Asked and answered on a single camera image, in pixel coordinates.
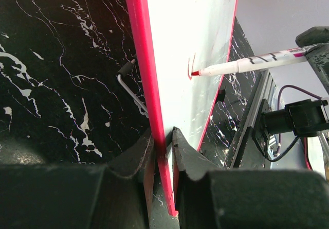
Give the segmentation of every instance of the marble pattern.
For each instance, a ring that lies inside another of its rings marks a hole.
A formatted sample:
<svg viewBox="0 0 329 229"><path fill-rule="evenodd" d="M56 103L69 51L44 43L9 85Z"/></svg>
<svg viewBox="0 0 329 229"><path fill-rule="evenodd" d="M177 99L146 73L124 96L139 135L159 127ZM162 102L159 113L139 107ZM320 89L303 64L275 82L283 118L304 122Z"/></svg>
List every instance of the marble pattern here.
<svg viewBox="0 0 329 229"><path fill-rule="evenodd" d="M252 57L253 51L235 19L230 61ZM221 89L226 90L224 102L218 102L212 111L200 151L211 162L226 169L226 156L240 125L249 96L259 72L225 75Z"/></svg>
<svg viewBox="0 0 329 229"><path fill-rule="evenodd" d="M125 0L0 5L0 162L106 163L132 146L149 122L116 80L135 54ZM125 82L143 101L136 67Z"/></svg>

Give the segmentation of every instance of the red drawn line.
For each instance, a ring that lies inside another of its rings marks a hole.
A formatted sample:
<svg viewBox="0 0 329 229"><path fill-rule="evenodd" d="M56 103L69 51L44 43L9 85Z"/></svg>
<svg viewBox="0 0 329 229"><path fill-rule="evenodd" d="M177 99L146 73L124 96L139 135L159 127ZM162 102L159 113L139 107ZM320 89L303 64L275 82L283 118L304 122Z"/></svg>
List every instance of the red drawn line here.
<svg viewBox="0 0 329 229"><path fill-rule="evenodd" d="M192 62L192 70L194 66L194 60L195 60L195 53L193 57L193 62ZM190 80L192 80L192 72L190 73L190 58L189 58L189 66L187 67L187 76L189 77Z"/></svg>

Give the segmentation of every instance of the white wall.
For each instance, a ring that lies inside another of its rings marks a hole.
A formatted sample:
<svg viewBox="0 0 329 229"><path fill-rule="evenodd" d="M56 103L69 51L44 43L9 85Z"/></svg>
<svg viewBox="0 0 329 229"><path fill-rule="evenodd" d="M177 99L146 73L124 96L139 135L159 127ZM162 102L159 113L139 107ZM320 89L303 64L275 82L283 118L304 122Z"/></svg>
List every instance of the white wall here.
<svg viewBox="0 0 329 229"><path fill-rule="evenodd" d="M297 47L298 34L313 26L328 26L329 0L239 0L237 19L256 55ZM327 97L319 79L308 63L272 68L278 86L300 86ZM285 103L309 98L287 89L282 95Z"/></svg>

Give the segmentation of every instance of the cable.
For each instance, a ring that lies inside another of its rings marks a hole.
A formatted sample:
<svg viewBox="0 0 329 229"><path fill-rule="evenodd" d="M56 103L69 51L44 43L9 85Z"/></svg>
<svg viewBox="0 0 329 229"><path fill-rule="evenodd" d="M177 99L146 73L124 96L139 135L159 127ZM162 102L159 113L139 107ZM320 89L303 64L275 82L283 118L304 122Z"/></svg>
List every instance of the cable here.
<svg viewBox="0 0 329 229"><path fill-rule="evenodd" d="M308 159L308 144L307 144L307 138L304 138L304 150L305 150L305 162L308 170L312 170L312 166L310 165L309 159Z"/></svg>
<svg viewBox="0 0 329 229"><path fill-rule="evenodd" d="M322 99L322 97L316 95L316 94L313 94L305 89L302 89L301 87L298 87L298 86L294 86L294 85L285 85L283 86L280 90L279 90L279 94L278 94L278 106L277 106L277 110L279 110L280 108L280 99L281 99L281 94L283 92L284 89L286 89L287 87L291 88L291 89L296 89L298 91L301 91L307 95L310 95L316 99ZM281 148L281 134L279 134L279 141L278 141L278 149L277 149L277 153L279 153L280 151L280 148Z"/></svg>
<svg viewBox="0 0 329 229"><path fill-rule="evenodd" d="M280 159L282 159L290 150L291 148L293 148L293 146L296 144L296 142L299 140L299 137L295 137L295 139L293 140L293 142L290 143L290 145L283 151L282 154L280 154L278 157L274 158L273 160L270 160L270 158L268 157L268 149L267 146L265 145L264 150L265 150L265 158L270 161L270 162L276 162L279 161Z"/></svg>

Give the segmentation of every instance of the marker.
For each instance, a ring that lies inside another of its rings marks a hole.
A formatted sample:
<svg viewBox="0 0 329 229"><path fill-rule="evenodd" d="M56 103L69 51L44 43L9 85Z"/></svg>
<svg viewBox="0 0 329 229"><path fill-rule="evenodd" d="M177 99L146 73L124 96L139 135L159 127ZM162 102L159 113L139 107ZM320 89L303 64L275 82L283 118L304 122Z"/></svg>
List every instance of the marker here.
<svg viewBox="0 0 329 229"><path fill-rule="evenodd" d="M218 76L230 73L256 71L263 68L272 68L293 63L301 63L307 61L304 54L314 46L316 45L282 50L261 56L242 58L233 62L216 64L200 69L199 71L192 72L192 76Z"/></svg>

